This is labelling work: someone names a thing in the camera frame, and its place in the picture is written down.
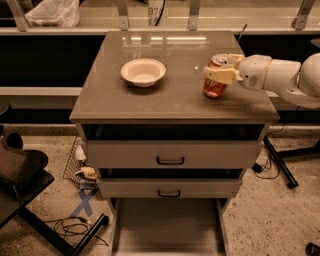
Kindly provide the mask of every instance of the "power cord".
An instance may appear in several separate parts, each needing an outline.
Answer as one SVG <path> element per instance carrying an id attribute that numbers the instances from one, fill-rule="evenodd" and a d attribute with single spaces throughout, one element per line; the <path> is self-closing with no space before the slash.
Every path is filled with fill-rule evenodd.
<path id="1" fill-rule="evenodd" d="M 273 131 L 273 132 L 269 132 L 265 136 L 269 136 L 270 134 L 281 132 L 284 129 L 285 125 L 286 125 L 286 123 L 284 123 L 283 126 L 279 130 L 276 130 L 276 131 Z M 272 168 L 272 158 L 271 158 L 270 153 L 269 153 L 265 164 L 264 165 L 259 165 L 259 164 L 255 163 L 254 166 L 252 167 L 252 170 L 253 170 L 255 176 L 257 178 L 259 178 L 259 179 L 274 180 L 274 179 L 278 178 L 278 176 L 280 175 L 281 171 L 280 171 L 279 167 L 278 167 L 277 174 L 275 176 L 273 176 L 273 177 L 264 177 L 264 176 L 258 175 L 258 173 L 270 171 L 271 168 Z"/>
<path id="2" fill-rule="evenodd" d="M 160 23 L 160 20 L 162 18 L 162 14 L 164 12 L 165 5 L 166 5 L 166 0 L 163 0 L 161 12 L 160 12 L 159 18 L 157 19 L 157 22 L 156 22 L 155 26 L 158 26 L 158 24 Z"/>
<path id="3" fill-rule="evenodd" d="M 78 220 L 78 223 L 70 223 L 72 220 Z M 71 236 L 89 236 L 88 231 L 91 227 L 91 221 L 87 220 L 82 217 L 67 217 L 63 219 L 56 219 L 56 220 L 48 220 L 44 221 L 44 223 L 55 223 L 53 226 L 54 232 L 56 232 L 59 236 L 66 237 Z M 92 236 L 100 241 L 103 242 L 103 245 L 109 246 L 109 244 L 103 240 L 99 236 Z"/>

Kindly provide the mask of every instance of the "plastic bag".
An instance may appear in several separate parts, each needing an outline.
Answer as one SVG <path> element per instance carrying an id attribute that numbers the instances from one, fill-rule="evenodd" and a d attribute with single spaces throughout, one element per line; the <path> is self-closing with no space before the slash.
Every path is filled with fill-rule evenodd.
<path id="1" fill-rule="evenodd" d="M 79 0 L 44 0 L 25 15 L 34 27 L 75 27 L 79 20 Z"/>

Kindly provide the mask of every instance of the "black cable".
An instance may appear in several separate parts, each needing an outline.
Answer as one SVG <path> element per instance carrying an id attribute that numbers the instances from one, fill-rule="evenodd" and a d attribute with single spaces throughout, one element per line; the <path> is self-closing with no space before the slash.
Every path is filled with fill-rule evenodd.
<path id="1" fill-rule="evenodd" d="M 159 24 L 159 22 L 160 22 L 160 20 L 162 18 L 162 14 L 164 12 L 165 5 L 166 5 L 166 0 L 163 0 L 161 12 L 160 12 L 159 18 L 157 19 L 157 22 L 156 22 L 155 26 L 158 26 L 158 24 Z"/>
<path id="2" fill-rule="evenodd" d="M 285 126 L 286 126 L 286 123 L 284 123 L 279 130 L 276 130 L 276 131 L 267 133 L 267 134 L 265 135 L 265 137 L 267 137 L 267 136 L 269 136 L 269 135 L 271 135 L 271 134 L 277 133 L 277 132 L 281 132 L 281 131 L 284 129 Z M 272 167 L 272 158 L 271 158 L 270 153 L 269 153 L 268 159 L 266 160 L 265 165 L 264 165 L 264 166 L 261 166 L 262 169 L 259 171 L 259 173 L 265 171 L 266 169 L 267 169 L 268 171 L 270 171 L 271 167 Z M 256 177 L 258 177 L 258 178 L 260 178 L 260 179 L 273 180 L 273 179 L 276 179 L 276 178 L 280 175 L 280 172 L 281 172 L 281 171 L 280 171 L 280 168 L 279 168 L 278 166 L 277 166 L 277 168 L 278 168 L 278 173 L 277 173 L 276 176 L 274 176 L 274 177 L 263 177 L 263 176 L 259 176 L 259 175 L 257 174 L 257 171 L 253 170 L 253 172 L 254 172 L 254 174 L 256 175 Z"/>
<path id="3" fill-rule="evenodd" d="M 70 221 L 73 219 L 79 220 L 80 223 L 71 223 L 71 224 L 67 223 L 67 221 Z M 54 232 L 56 232 L 59 236 L 63 237 L 64 239 L 66 237 L 72 237 L 72 236 L 90 236 L 90 237 L 94 237 L 96 239 L 99 239 L 100 241 L 102 241 L 104 243 L 104 245 L 109 246 L 109 244 L 105 240 L 103 240 L 101 237 L 92 236 L 92 235 L 87 234 L 88 231 L 90 230 L 91 223 L 90 223 L 90 221 L 86 220 L 85 218 L 67 217 L 67 218 L 63 218 L 63 219 L 44 221 L 44 223 L 53 223 L 53 222 L 55 222 L 55 224 L 53 226 Z M 72 230 L 75 228 L 79 229 L 80 227 L 83 228 L 81 231 Z"/>

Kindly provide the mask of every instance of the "metal stand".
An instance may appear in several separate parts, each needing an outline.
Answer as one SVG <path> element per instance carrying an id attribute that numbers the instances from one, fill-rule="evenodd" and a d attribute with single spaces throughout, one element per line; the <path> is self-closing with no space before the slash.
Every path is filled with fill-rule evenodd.
<path id="1" fill-rule="evenodd" d="M 90 240 L 95 236 L 100 227 L 109 223 L 109 217 L 102 214 L 95 224 L 90 228 L 88 234 L 84 236 L 84 238 L 76 247 L 73 247 L 27 208 L 23 207 L 18 214 L 24 221 L 26 221 L 32 228 L 34 228 L 41 236 L 43 236 L 65 256 L 79 255 L 90 242 Z"/>
<path id="2" fill-rule="evenodd" d="M 287 178 L 288 180 L 287 185 L 288 185 L 288 188 L 290 189 L 293 189 L 299 186 L 299 183 L 293 177 L 292 173 L 287 168 L 283 159 L 320 155 L 320 140 L 313 147 L 284 150 L 279 152 L 275 150 L 275 148 L 272 146 L 272 144 L 270 143 L 267 137 L 264 137 L 263 141 L 272 159 L 275 161 L 278 168 L 280 168 L 280 170 L 283 172 L 283 174 Z"/>

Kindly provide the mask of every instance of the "drawer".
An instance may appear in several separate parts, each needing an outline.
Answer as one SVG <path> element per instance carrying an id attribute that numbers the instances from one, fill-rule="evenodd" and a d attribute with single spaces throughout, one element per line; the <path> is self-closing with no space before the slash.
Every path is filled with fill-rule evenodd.
<path id="1" fill-rule="evenodd" d="M 117 203 L 115 255 L 229 255 L 218 199 L 120 199 Z"/>
<path id="2" fill-rule="evenodd" d="M 251 168 L 256 141 L 88 141 L 94 168 Z"/>
<path id="3" fill-rule="evenodd" d="M 98 179 L 105 198 L 231 198 L 241 184 L 238 179 Z"/>

